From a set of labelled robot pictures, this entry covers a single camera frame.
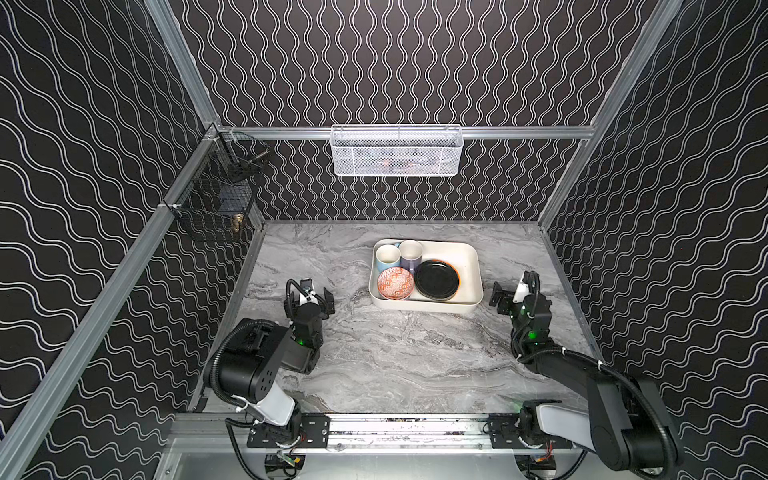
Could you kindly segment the red patterned bowl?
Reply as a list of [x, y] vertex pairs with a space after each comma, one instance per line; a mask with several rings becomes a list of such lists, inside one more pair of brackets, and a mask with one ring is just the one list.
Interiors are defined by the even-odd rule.
[[384, 299], [401, 301], [411, 296], [415, 289], [415, 281], [409, 270], [391, 267], [379, 274], [376, 287]]

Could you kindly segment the light blue ceramic mug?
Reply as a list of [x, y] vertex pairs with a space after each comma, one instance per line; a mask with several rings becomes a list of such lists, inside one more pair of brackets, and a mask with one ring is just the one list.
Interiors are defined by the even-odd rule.
[[375, 251], [375, 267], [379, 273], [390, 268], [399, 267], [400, 261], [401, 253], [397, 245], [381, 245]]

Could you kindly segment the black round plate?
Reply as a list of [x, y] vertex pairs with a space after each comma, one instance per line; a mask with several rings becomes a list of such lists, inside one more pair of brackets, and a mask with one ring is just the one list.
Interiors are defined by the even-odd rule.
[[423, 261], [414, 272], [415, 287], [424, 297], [435, 301], [447, 301], [455, 296], [460, 287], [457, 270], [440, 260]]

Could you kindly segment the purple ceramic mug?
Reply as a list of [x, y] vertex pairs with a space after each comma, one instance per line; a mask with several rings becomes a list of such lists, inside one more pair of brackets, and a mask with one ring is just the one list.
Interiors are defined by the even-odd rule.
[[405, 240], [397, 245], [400, 252], [399, 266], [414, 274], [422, 263], [423, 245], [419, 241]]

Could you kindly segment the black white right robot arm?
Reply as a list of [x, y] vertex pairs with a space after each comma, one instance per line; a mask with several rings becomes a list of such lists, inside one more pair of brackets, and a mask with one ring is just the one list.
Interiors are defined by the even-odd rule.
[[586, 411], [557, 400], [524, 402], [510, 427], [522, 444], [550, 448], [563, 439], [596, 454], [610, 470], [670, 478], [683, 462], [683, 446], [652, 379], [622, 373], [551, 338], [552, 303], [535, 271], [524, 272], [513, 290], [495, 283], [489, 304], [511, 321], [510, 349], [517, 362], [587, 402]]

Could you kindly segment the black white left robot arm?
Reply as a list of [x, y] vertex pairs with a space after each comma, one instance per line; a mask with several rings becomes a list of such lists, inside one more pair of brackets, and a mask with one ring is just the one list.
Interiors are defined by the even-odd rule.
[[335, 313], [335, 298], [317, 291], [310, 279], [286, 282], [286, 326], [265, 319], [242, 319], [212, 354], [204, 373], [206, 388], [224, 403], [270, 427], [297, 428], [296, 400], [277, 385], [280, 370], [309, 374], [324, 345], [323, 323]]

